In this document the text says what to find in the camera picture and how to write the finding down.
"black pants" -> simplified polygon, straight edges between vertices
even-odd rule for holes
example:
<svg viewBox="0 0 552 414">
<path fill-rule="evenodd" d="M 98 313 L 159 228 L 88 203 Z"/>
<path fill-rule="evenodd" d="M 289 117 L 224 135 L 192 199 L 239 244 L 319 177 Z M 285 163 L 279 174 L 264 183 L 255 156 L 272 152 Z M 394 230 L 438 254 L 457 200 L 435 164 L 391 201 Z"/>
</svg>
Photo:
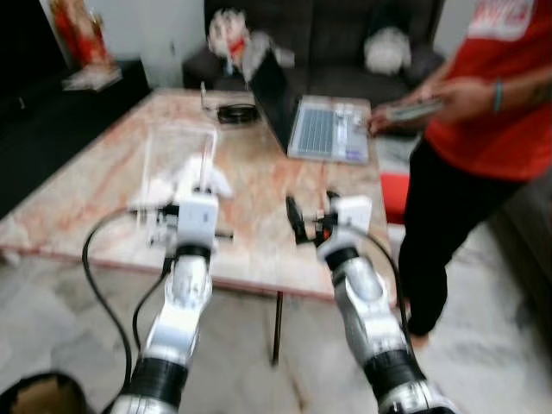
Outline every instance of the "black pants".
<svg viewBox="0 0 552 414">
<path fill-rule="evenodd" d="M 414 150 L 406 236 L 398 258 L 405 296 L 411 302 L 412 334 L 423 336 L 435 327 L 447 301 L 445 266 L 455 250 L 522 184 L 460 171 L 425 140 Z"/>
</svg>

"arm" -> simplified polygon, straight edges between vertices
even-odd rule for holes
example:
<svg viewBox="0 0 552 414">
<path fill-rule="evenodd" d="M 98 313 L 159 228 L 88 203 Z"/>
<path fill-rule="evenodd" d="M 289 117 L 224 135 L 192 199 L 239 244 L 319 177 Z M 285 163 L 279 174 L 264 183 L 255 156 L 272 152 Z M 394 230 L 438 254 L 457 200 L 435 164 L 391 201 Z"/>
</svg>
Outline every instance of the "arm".
<svg viewBox="0 0 552 414">
<path fill-rule="evenodd" d="M 439 69 L 434 71 L 427 79 L 425 79 L 425 81 L 420 86 L 418 86 L 418 88 L 414 90 L 414 92 L 408 95 L 401 102 L 415 102 L 419 100 L 424 94 L 427 94 L 426 91 L 430 91 L 430 88 L 432 86 L 439 84 L 447 77 L 450 72 L 452 62 L 454 62 L 454 59 L 447 60 L 445 63 L 443 63 L 441 67 L 439 67 Z"/>
<path fill-rule="evenodd" d="M 442 122 L 462 122 L 492 115 L 495 110 L 535 108 L 552 100 L 552 66 L 509 78 L 502 85 L 480 78 L 456 78 L 433 87 L 433 96 L 444 102 L 436 118 Z"/>
<path fill-rule="evenodd" d="M 433 74 L 431 74 L 414 92 L 407 95 L 400 101 L 396 102 L 396 105 L 408 105 L 414 104 L 425 98 L 431 97 L 431 90 L 434 85 L 438 85 L 443 79 L 447 77 L 450 72 L 450 67 L 454 59 L 448 60 L 439 67 Z M 386 107 L 376 108 L 373 115 L 368 119 L 367 124 L 372 136 L 376 136 L 381 131 L 385 131 L 389 128 L 403 128 L 403 129 L 423 129 L 428 122 L 428 118 L 417 119 L 411 122 L 402 122 L 400 124 L 393 123 L 387 119 Z"/>
<path fill-rule="evenodd" d="M 538 106 L 552 101 L 552 66 L 504 83 L 502 110 Z"/>
</svg>

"red object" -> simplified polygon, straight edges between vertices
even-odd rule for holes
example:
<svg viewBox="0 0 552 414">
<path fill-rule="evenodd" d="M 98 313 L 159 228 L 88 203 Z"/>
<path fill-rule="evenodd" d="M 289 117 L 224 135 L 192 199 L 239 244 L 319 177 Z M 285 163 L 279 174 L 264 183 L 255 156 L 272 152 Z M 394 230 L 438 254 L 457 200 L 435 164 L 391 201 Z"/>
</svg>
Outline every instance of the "red object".
<svg viewBox="0 0 552 414">
<path fill-rule="evenodd" d="M 409 182 L 408 174 L 381 174 L 381 190 L 388 223 L 405 224 L 406 195 Z"/>
<path fill-rule="evenodd" d="M 97 37 L 87 38 L 80 36 L 78 39 L 78 50 L 81 55 L 81 65 L 103 64 L 109 61 L 109 55 L 104 43 Z"/>
<path fill-rule="evenodd" d="M 241 38 L 233 45 L 230 45 L 230 48 L 229 48 L 230 56 L 232 57 L 236 56 L 238 53 L 241 53 L 244 48 L 245 48 L 245 39 Z"/>
<path fill-rule="evenodd" d="M 81 54 L 78 48 L 77 36 L 72 28 L 66 9 L 59 5 L 56 6 L 53 12 L 53 19 L 55 21 L 55 26 L 60 32 L 61 37 L 63 37 L 63 40 L 66 42 L 72 57 L 80 62 Z"/>
<path fill-rule="evenodd" d="M 481 0 L 449 78 L 496 82 L 550 66 L 550 0 Z M 526 180 L 552 163 L 552 103 L 505 110 L 457 124 L 433 121 L 431 146 L 458 169 L 497 179 Z"/>
</svg>

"floor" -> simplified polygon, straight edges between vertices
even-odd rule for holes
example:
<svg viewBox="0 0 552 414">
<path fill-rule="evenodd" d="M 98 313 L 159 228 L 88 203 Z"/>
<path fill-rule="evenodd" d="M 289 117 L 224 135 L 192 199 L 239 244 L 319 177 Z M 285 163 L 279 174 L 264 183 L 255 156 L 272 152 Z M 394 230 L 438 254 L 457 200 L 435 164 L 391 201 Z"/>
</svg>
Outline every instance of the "floor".
<svg viewBox="0 0 552 414">
<path fill-rule="evenodd" d="M 406 171 L 413 142 L 378 143 L 384 170 Z M 395 252 L 403 230 L 391 227 Z M 552 411 L 552 362 L 524 291 L 482 224 L 448 267 L 449 300 L 423 370 L 469 414 Z M 97 271 L 99 284 L 127 321 L 152 283 L 140 275 Z M 159 309 L 158 293 L 142 312 L 143 335 Z M 215 292 L 181 413 L 367 414 L 372 393 L 345 343 L 333 304 L 287 298 L 280 365 L 269 355 L 275 303 Z M 94 300 L 80 265 L 24 259 L 0 265 L 0 390 L 50 368 L 74 375 L 98 411 L 124 369 L 122 345 Z"/>
</svg>

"table leg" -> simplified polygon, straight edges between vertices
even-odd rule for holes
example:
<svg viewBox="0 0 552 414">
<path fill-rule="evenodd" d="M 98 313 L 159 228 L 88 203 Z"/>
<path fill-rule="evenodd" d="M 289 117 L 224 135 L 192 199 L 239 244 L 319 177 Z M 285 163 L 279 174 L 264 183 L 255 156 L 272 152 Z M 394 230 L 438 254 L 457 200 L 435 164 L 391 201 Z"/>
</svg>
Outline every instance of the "table leg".
<svg viewBox="0 0 552 414">
<path fill-rule="evenodd" d="M 282 330 L 282 305 L 284 304 L 284 293 L 278 292 L 276 297 L 276 320 L 274 321 L 274 345 L 273 345 L 273 367 L 279 362 L 279 340 Z"/>
</svg>

